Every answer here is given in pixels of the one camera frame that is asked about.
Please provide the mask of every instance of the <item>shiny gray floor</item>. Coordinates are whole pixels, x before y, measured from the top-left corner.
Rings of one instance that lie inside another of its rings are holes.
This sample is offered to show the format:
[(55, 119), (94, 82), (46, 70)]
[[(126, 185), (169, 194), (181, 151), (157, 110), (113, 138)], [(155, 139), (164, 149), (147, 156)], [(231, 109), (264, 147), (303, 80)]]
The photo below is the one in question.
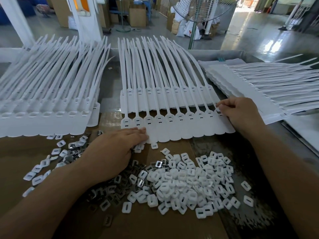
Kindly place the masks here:
[[(210, 50), (245, 50), (264, 61), (272, 61), (296, 53), (319, 53), (319, 38), (310, 34), (293, 31), (279, 31), (286, 16), (243, 12), (238, 8), (230, 23), (228, 32), (218, 35), (213, 40), (196, 40), (193, 49)], [(77, 35), (77, 31), (59, 26), (56, 16), (44, 18), (41, 15), (27, 18), (35, 38), (45, 34), (58, 37)], [(165, 36), (188, 48), (189, 37), (176, 37), (166, 29), (166, 18), (154, 11), (149, 26), (140, 32), (121, 33), (115, 25), (108, 36), (112, 47), (117, 47), (117, 38), (135, 38), (153, 35)], [(0, 26), (0, 47), (21, 47), (22, 43), (13, 27)]]

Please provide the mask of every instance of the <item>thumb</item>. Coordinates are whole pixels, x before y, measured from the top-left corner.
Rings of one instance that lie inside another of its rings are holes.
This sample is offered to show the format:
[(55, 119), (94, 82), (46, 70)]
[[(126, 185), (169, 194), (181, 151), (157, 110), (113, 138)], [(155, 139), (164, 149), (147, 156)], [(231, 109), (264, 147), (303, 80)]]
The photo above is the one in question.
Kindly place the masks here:
[(231, 113), (233, 111), (233, 108), (226, 106), (226, 105), (223, 105), (223, 104), (220, 104), (218, 106), (218, 108), (223, 115), (228, 116), (228, 117), (231, 116)]

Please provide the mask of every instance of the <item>electric fan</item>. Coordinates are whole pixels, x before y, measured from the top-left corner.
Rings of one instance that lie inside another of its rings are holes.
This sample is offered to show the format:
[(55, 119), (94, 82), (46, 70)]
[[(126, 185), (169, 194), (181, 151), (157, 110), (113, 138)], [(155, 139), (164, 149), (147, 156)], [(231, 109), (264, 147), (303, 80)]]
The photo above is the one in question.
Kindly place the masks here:
[(170, 2), (179, 15), (194, 22), (188, 46), (188, 49), (192, 49), (197, 23), (208, 22), (205, 32), (208, 34), (213, 20), (236, 6), (238, 0), (170, 0)]

